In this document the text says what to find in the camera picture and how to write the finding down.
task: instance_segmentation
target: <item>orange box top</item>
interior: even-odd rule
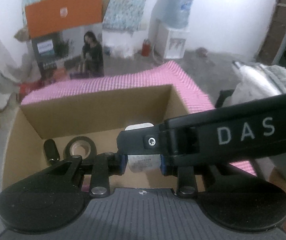
[[[102,22],[103,0],[42,0],[25,7],[31,38]]]

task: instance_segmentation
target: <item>cardboard box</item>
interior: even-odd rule
[[[102,21],[109,2],[42,0],[25,7],[43,85],[104,76]]]
[[[88,136],[97,153],[117,152],[116,138],[132,124],[159,124],[188,114],[171,85],[103,91],[21,106],[16,115],[5,159],[3,188],[48,167],[43,143],[53,138],[61,156],[75,136]],[[159,169],[111,176],[115,187],[172,187],[177,179],[164,177]]]

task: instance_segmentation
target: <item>tape roll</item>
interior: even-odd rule
[[[86,136],[78,136],[73,138],[65,147],[65,158],[73,155],[81,155],[82,159],[88,159],[96,156],[95,143]]]

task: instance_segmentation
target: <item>label sticker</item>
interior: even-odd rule
[[[68,15],[68,9],[67,9],[67,7],[61,8],[61,9],[60,9],[60,16],[61,16],[62,18],[65,18],[65,17],[67,17],[67,15]]]
[[[43,41],[37,44],[39,54],[43,54],[45,52],[53,50],[53,42],[52,40]]]
[[[154,126],[151,123],[130,125],[125,130],[134,130]],[[158,155],[128,155],[130,170],[134,173],[160,168],[161,156]]]

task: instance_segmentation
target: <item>open cardboard box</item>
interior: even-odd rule
[[[46,139],[54,139],[63,151],[75,136],[88,136],[97,153],[117,152],[116,138],[125,127],[188,114],[171,85],[103,91],[70,96],[21,106],[9,138],[3,188],[49,166],[43,151]],[[111,189],[176,188],[177,179],[164,177],[159,169],[132,173],[129,166],[123,176],[111,176]]]

